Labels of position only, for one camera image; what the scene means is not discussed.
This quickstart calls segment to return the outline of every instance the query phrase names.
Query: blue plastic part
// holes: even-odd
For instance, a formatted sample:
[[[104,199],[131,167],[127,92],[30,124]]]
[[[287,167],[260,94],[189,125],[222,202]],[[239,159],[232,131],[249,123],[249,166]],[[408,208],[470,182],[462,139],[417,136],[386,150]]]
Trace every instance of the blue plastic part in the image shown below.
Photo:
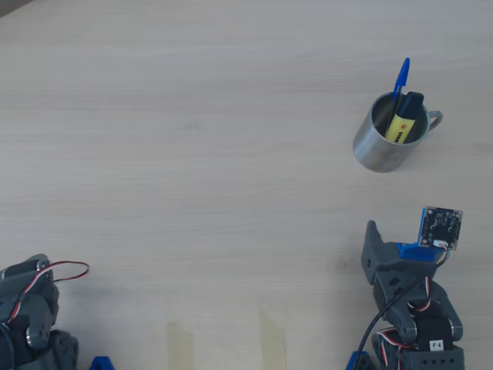
[[[406,86],[407,82],[407,74],[409,73],[409,63],[411,61],[409,58],[404,60],[404,64],[402,65],[401,71],[399,72],[399,76],[397,77],[397,81],[395,82],[394,93],[392,94],[392,101],[397,97],[397,91],[402,88],[402,86]]]
[[[421,236],[421,231],[423,230],[424,215],[426,208],[423,208],[423,214],[421,215],[421,226],[419,227],[418,241],[416,243],[406,244],[406,243],[396,243],[397,249],[399,250],[399,258],[405,260],[413,261],[427,261],[432,262],[437,258],[437,254],[444,253],[440,248],[436,247],[420,247],[419,237]]]
[[[89,370],[115,370],[111,360],[107,356],[94,357]]]
[[[357,356],[357,352],[353,352],[353,354],[351,355],[351,358],[349,359],[349,362],[347,363],[346,370],[356,370],[356,369],[353,369],[353,367],[356,365],[355,364],[356,356]],[[366,351],[361,352],[360,363],[359,363],[360,366],[359,367],[361,368],[361,366],[363,364],[365,364],[365,366],[364,366],[365,369],[369,369],[369,370],[375,369],[373,363],[370,360],[370,356],[368,355],[368,352],[366,352]]]

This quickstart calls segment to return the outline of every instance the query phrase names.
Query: black highlighter cap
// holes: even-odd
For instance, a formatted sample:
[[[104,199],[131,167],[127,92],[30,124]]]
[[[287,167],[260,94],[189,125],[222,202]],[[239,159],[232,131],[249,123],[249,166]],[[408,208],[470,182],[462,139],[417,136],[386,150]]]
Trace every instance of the black highlighter cap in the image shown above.
[[[400,118],[416,120],[423,105],[423,100],[423,94],[412,91],[408,92],[397,110],[397,115]]]

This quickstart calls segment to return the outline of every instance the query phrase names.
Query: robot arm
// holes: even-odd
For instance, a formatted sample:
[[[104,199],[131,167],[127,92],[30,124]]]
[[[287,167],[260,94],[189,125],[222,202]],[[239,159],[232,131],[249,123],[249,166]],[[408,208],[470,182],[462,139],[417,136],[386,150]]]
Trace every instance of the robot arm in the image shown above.
[[[381,369],[464,370],[464,351],[454,345],[462,338],[461,320],[432,281],[457,247],[461,216],[425,208],[414,244],[384,243],[375,222],[368,222],[361,263],[382,319],[392,324],[371,339]],[[356,363],[357,370],[375,369],[366,353],[355,352],[348,369],[356,370]]]
[[[40,275],[32,288],[23,293],[36,275],[49,265],[44,254],[37,254],[1,272],[0,322],[4,333],[0,334],[0,370],[12,366],[18,370],[76,368],[77,339],[67,332],[52,330],[59,310],[59,290],[53,282],[52,271]]]

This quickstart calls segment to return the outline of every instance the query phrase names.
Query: mug handle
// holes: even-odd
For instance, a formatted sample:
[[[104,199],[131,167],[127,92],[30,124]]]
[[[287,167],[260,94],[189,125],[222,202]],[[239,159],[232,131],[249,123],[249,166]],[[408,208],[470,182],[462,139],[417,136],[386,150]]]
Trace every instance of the mug handle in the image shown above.
[[[439,110],[432,110],[428,112],[428,115],[430,116],[430,131],[431,131],[440,124],[440,122],[444,118],[444,115],[441,114]]]

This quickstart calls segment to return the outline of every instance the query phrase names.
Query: black cable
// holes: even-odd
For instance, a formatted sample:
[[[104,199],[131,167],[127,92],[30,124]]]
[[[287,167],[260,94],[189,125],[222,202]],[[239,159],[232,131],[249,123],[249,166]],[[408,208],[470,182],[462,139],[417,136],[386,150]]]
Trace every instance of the black cable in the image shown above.
[[[437,269],[442,265],[444,264],[446,261],[443,260],[442,262],[440,262],[439,264],[437,264]],[[395,302],[399,301],[403,296],[406,295],[406,293],[408,293],[412,288],[414,288],[416,285],[418,285],[419,283],[421,283],[423,281],[423,278],[420,277],[416,280],[414,280],[413,282],[411,282],[407,287],[404,288],[404,290],[399,293],[398,295],[396,295],[394,298],[392,298],[386,305],[384,308],[381,309],[380,312],[378,312],[377,316],[374,317],[374,319],[371,321],[371,323],[368,325],[368,329],[365,331],[364,335],[363,335],[363,338],[361,339],[361,343],[360,343],[360,346],[358,347],[357,349],[357,354],[356,354],[356,359],[354,361],[354,367],[353,367],[353,370],[357,370],[357,366],[358,366],[358,362],[360,361],[360,358],[361,358],[361,352],[363,352],[363,348],[364,348],[364,344],[367,342],[367,339],[368,339],[368,336],[370,336],[370,333],[371,331],[373,330],[374,326],[378,323],[378,320],[380,320],[380,318],[385,315],[385,312],[387,312],[394,304]]]
[[[11,370],[16,370],[17,366],[15,365],[15,349],[14,343],[12,342],[12,338],[10,338],[10,333],[5,324],[0,324],[0,330],[2,330],[5,339],[7,340],[9,349],[10,349],[10,362],[11,362]]]

